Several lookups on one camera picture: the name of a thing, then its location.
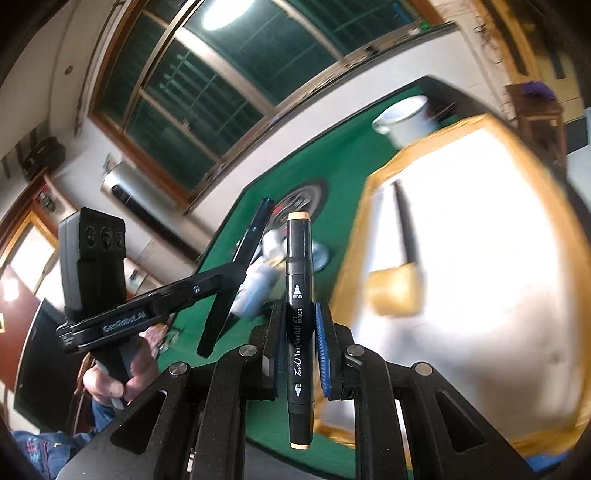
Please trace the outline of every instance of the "air conditioner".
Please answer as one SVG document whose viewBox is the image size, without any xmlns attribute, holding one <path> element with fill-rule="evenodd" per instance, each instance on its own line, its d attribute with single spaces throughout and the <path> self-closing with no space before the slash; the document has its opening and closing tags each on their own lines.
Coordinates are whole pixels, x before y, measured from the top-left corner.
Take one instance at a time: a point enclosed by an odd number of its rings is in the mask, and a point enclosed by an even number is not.
<svg viewBox="0 0 591 480">
<path fill-rule="evenodd" d="M 101 190 L 140 224 L 192 261 L 205 251 L 213 234 L 183 215 L 168 195 L 127 162 L 115 166 Z"/>
</svg>

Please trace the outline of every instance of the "green tabletop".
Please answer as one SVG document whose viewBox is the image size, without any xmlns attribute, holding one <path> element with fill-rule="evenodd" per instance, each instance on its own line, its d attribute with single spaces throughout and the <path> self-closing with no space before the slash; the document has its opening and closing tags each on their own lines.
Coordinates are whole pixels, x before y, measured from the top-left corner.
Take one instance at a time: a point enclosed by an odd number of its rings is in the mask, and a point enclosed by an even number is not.
<svg viewBox="0 0 591 480">
<path fill-rule="evenodd" d="M 385 137 L 373 131 L 371 123 L 390 105 L 421 93 L 415 86 L 392 95 L 333 128 L 253 181 L 228 214 L 202 270 L 231 260 L 231 251 L 242 237 L 261 198 L 279 200 L 305 181 L 323 179 L 328 185 L 327 199 L 314 220 L 312 231 L 313 238 L 330 250 L 329 264 L 315 275 L 317 299 L 329 299 L 365 179 L 397 153 Z M 212 301 L 203 300 L 179 313 L 174 327 L 180 329 L 181 334 L 177 342 L 160 355 L 158 363 L 162 369 L 176 361 L 185 361 L 194 367 L 214 362 L 225 352 L 246 343 L 252 327 L 263 321 L 262 318 L 239 321 L 218 341 L 213 355 L 203 358 L 195 353 L 195 349 Z M 307 451 L 290 448 L 285 389 L 275 402 L 250 402 L 247 422 L 249 440 L 267 450 L 316 471 L 355 477 L 355 451 L 322 435 L 315 435 Z"/>
</svg>

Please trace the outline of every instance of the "marker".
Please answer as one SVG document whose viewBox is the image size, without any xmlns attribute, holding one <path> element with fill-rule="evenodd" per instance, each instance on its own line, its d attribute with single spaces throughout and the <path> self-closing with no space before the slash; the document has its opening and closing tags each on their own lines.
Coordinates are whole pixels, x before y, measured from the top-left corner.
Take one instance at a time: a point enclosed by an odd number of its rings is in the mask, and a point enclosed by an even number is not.
<svg viewBox="0 0 591 480">
<path fill-rule="evenodd" d="M 290 445 L 306 450 L 312 443 L 314 423 L 316 327 L 311 221 L 307 212 L 290 213 L 287 218 L 285 276 Z"/>
</svg>

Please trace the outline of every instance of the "silver bolt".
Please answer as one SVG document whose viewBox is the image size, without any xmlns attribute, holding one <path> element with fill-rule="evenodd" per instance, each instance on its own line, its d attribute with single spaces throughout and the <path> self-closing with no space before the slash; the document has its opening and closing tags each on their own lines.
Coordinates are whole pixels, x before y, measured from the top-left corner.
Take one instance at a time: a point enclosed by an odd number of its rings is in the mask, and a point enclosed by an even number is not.
<svg viewBox="0 0 591 480">
<path fill-rule="evenodd" d="M 414 368 L 415 372 L 418 373 L 419 375 L 422 375 L 424 377 L 428 377 L 429 375 L 431 375 L 433 373 L 433 369 L 431 368 L 431 365 L 429 364 L 417 364 L 417 366 Z"/>
<path fill-rule="evenodd" d="M 257 348 L 254 345 L 242 345 L 238 353 L 242 356 L 253 356 L 257 352 Z"/>
<path fill-rule="evenodd" d="M 361 356 L 365 353 L 365 348 L 354 343 L 353 345 L 349 345 L 347 347 L 347 353 L 350 356 Z"/>
<path fill-rule="evenodd" d="M 185 374 L 188 369 L 189 366 L 185 362 L 175 362 L 168 367 L 169 373 L 175 377 Z"/>
</svg>

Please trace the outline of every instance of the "black screen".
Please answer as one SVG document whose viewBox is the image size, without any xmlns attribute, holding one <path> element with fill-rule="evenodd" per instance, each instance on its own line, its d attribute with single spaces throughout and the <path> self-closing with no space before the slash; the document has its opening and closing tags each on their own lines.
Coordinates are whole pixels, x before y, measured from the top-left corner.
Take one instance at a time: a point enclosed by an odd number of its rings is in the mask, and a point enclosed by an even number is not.
<svg viewBox="0 0 591 480">
<path fill-rule="evenodd" d="M 14 409 L 42 432 L 65 431 L 84 353 L 66 354 L 56 327 L 66 320 L 43 300 L 31 324 L 18 368 Z"/>
</svg>

